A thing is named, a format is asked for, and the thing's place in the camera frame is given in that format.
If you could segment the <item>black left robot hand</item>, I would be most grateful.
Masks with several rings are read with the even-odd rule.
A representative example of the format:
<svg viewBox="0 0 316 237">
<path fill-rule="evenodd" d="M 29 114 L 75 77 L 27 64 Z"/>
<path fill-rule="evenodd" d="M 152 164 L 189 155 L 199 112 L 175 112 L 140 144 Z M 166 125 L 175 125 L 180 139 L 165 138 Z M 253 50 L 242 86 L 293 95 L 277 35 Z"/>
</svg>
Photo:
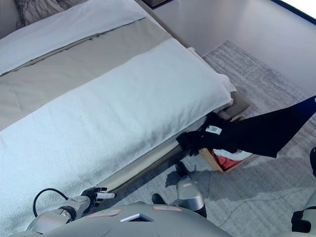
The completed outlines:
<svg viewBox="0 0 316 237">
<path fill-rule="evenodd" d="M 84 190 L 82 196 L 87 196 L 90 200 L 89 207 L 93 207 L 95 203 L 101 202 L 105 199 L 113 199 L 116 197 L 115 193 L 108 193 L 106 187 L 93 187 Z"/>
</svg>

